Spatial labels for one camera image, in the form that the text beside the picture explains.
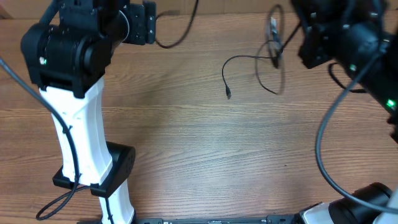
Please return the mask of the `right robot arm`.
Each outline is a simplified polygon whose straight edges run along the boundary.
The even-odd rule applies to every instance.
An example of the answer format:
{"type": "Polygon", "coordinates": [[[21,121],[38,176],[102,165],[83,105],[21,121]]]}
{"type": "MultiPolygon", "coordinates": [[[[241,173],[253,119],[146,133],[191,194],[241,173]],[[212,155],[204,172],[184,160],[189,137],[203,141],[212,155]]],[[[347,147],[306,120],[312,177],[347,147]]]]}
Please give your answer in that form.
{"type": "Polygon", "coordinates": [[[397,126],[397,35],[384,31],[385,1],[292,1],[304,42],[298,52],[314,68],[335,60],[352,79],[320,123],[315,157],[323,178],[342,198],[318,203],[296,214],[295,223],[397,223],[397,191],[373,183],[354,193],[327,173],[321,156],[325,128],[338,105],[359,84],[390,115],[397,126]]]}

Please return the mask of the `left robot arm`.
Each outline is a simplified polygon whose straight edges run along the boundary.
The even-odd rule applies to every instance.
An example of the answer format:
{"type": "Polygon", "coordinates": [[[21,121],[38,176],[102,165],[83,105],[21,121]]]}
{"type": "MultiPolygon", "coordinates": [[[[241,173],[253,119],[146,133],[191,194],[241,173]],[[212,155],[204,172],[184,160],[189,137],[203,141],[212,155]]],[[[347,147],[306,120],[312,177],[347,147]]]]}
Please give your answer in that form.
{"type": "Polygon", "coordinates": [[[50,108],[63,164],[54,185],[65,199],[89,189],[100,200],[102,223],[133,223],[127,179],[136,151],[105,138],[104,74],[120,44],[155,41],[156,3],[52,1],[21,40],[31,82],[50,108]]]}

